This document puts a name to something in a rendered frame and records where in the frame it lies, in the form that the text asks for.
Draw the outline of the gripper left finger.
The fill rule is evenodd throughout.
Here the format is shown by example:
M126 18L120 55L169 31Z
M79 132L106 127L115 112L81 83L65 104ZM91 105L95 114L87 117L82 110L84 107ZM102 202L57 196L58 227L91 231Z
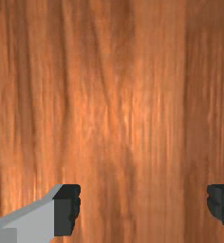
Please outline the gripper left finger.
M71 236L80 193L79 184L58 184L42 199L0 217L0 243L49 243L55 236Z

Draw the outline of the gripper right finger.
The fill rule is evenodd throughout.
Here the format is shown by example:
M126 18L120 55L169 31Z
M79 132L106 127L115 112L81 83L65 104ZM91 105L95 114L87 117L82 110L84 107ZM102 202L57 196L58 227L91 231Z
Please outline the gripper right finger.
M208 185L207 194L209 212L224 225L224 184Z

